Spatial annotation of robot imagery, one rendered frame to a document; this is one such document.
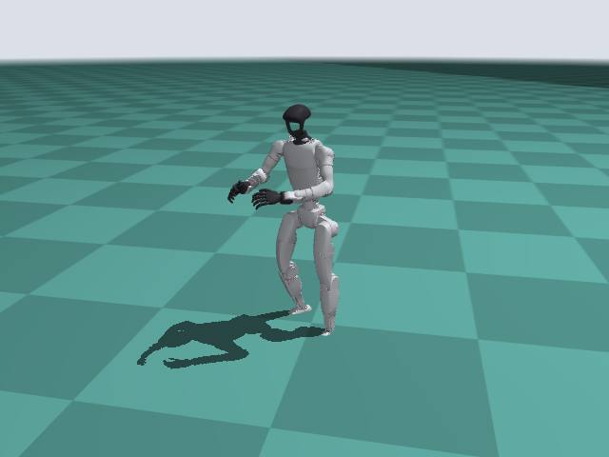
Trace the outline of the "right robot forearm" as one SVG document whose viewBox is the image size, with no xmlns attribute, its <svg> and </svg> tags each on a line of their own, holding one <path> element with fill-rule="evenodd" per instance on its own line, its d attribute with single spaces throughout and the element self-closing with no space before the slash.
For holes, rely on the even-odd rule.
<svg viewBox="0 0 609 457">
<path fill-rule="evenodd" d="M 251 186 L 248 186 L 246 193 L 250 193 L 252 190 L 254 190 L 256 187 L 260 186 L 262 183 L 262 179 L 260 177 L 260 175 L 258 175 L 256 172 L 259 169 L 257 169 L 252 175 L 249 176 L 248 179 L 246 179 L 247 182 L 249 182 L 251 184 Z M 244 182 L 244 181 L 243 181 Z"/>
</svg>

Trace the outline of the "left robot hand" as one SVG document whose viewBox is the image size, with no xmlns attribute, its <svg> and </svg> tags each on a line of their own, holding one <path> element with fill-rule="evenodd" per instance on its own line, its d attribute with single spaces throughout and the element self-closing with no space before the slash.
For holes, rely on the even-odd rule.
<svg viewBox="0 0 609 457">
<path fill-rule="evenodd" d="M 285 192 L 286 191 L 281 191 L 280 194 L 276 191 L 272 191 L 271 189 L 260 189 L 259 192 L 256 192 L 255 194 L 252 195 L 252 201 L 251 203 L 253 203 L 255 200 L 257 200 L 256 202 L 254 202 L 253 207 L 259 204 L 256 209 L 258 209 L 261 206 L 265 206 L 265 205 L 274 205 L 277 204 L 278 202 L 280 202 L 282 205 L 289 205 L 293 203 L 293 200 L 286 200 L 285 199 Z M 256 197 L 255 197 L 256 196 Z M 264 199 L 263 199 L 264 198 Z"/>
</svg>

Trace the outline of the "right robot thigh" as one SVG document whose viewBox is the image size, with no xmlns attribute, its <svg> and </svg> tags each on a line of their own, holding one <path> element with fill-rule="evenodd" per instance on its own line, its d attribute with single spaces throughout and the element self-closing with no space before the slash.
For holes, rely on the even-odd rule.
<svg viewBox="0 0 609 457">
<path fill-rule="evenodd" d="M 290 261 L 296 241 L 296 229 L 303 227 L 299 223 L 298 211 L 285 214 L 279 228 L 276 242 L 276 258 L 281 274 L 287 279 L 293 279 L 299 272 L 297 265 Z"/>
</svg>

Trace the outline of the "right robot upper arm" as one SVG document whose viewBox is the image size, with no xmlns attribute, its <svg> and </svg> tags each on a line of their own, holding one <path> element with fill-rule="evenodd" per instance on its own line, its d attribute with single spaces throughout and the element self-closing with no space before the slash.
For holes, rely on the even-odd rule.
<svg viewBox="0 0 609 457">
<path fill-rule="evenodd" d="M 284 154 L 283 154 L 284 143 L 285 143 L 285 140 L 279 140 L 279 141 L 276 141 L 272 145 L 272 149 L 271 149 L 270 153 L 268 154 L 268 156 L 266 157 L 266 159 L 264 160 L 263 166 L 256 172 L 258 175 L 260 175 L 260 177 L 262 179 L 261 184 L 266 183 L 266 181 L 269 178 L 268 174 L 275 168 L 275 166 L 281 160 L 282 156 L 284 156 Z"/>
</svg>

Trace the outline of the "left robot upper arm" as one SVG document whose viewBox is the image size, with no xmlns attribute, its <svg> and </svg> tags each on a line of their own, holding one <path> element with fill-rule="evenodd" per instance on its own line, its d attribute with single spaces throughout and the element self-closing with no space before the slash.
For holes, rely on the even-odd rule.
<svg viewBox="0 0 609 457">
<path fill-rule="evenodd" d="M 333 180 L 333 159 L 334 159 L 334 151 L 330 148 L 327 148 L 322 145 L 316 145 L 315 149 L 315 157 L 319 160 L 320 166 L 320 174 L 324 180 L 331 185 L 331 191 L 322 196 L 327 197 L 333 192 L 334 189 L 334 180 Z"/>
</svg>

